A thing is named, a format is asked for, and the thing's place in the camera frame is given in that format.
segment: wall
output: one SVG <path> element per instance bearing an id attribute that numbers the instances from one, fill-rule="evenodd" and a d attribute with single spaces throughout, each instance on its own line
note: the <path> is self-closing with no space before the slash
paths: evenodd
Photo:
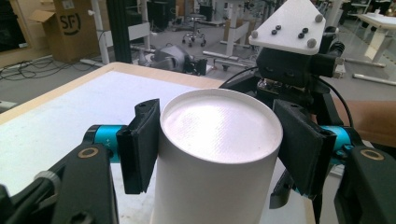
<path id="1" fill-rule="evenodd" d="M 50 0 L 10 0 L 10 3 L 14 9 L 14 13 L 18 16 L 18 23 L 28 43 L 28 47 L 0 52 L 0 67 L 50 55 L 41 23 L 29 20 L 29 16 L 36 9 L 54 9 Z"/>

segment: cardboard box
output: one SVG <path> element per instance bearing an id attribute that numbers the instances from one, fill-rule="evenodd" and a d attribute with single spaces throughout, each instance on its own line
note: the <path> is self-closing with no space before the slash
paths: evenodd
<path id="1" fill-rule="evenodd" d="M 99 55 L 91 0 L 54 0 L 55 10 L 36 10 L 30 20 L 43 24 L 53 59 L 75 63 Z"/>
<path id="2" fill-rule="evenodd" d="M 247 39 L 246 39 L 246 41 L 245 41 L 245 45 L 249 45 L 249 43 L 248 43 L 248 37 L 250 36 L 250 34 L 251 34 L 251 32 L 254 30 L 254 26 L 256 25 L 256 20 L 243 20 L 243 19 L 237 19 L 236 20 L 236 28 L 238 28 L 238 27 L 240 27 L 241 25 L 243 25 L 244 24 L 244 22 L 246 22 L 246 21 L 248 21 L 249 22 L 249 25 L 248 25 L 248 28 L 247 28 Z M 230 23 L 231 23 L 231 21 L 230 20 L 227 20 L 226 22 L 225 22 L 225 27 L 224 27 L 224 36 L 223 36 L 223 40 L 224 41 L 227 41 L 228 40 L 228 32 L 229 32 L 229 30 L 230 30 Z"/>

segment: white cylindrical container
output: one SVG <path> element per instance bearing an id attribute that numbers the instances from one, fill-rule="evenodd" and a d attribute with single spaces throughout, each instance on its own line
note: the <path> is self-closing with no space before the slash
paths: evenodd
<path id="1" fill-rule="evenodd" d="M 258 223 L 282 140 L 273 111 L 236 91 L 191 91 L 161 114 L 152 224 Z"/>

